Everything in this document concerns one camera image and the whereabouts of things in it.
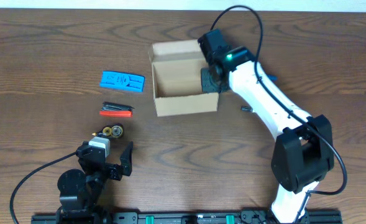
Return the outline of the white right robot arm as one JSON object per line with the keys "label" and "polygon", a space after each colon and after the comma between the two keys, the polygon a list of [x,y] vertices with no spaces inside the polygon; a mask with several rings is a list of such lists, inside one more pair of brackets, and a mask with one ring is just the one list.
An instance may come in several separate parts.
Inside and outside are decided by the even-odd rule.
{"label": "white right robot arm", "polygon": [[246,48],[233,49],[220,30],[198,39],[208,63],[203,91],[232,90],[242,97],[266,125],[275,140],[272,171],[279,186],[271,206],[275,219],[292,223],[304,216],[307,194],[334,167],[334,155],[307,126],[331,140],[331,124],[323,115],[312,117],[296,106],[263,71]]}

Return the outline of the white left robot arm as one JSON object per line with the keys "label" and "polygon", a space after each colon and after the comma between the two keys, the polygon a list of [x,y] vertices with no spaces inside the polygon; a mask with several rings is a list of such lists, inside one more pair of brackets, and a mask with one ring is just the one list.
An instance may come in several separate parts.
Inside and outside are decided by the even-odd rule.
{"label": "white left robot arm", "polygon": [[120,181],[132,173],[133,142],[120,156],[120,164],[106,162],[109,139],[96,146],[96,140],[83,142],[75,155],[81,169],[64,172],[57,182],[60,191],[60,210],[56,223],[112,223],[113,217],[98,200],[108,180]]}

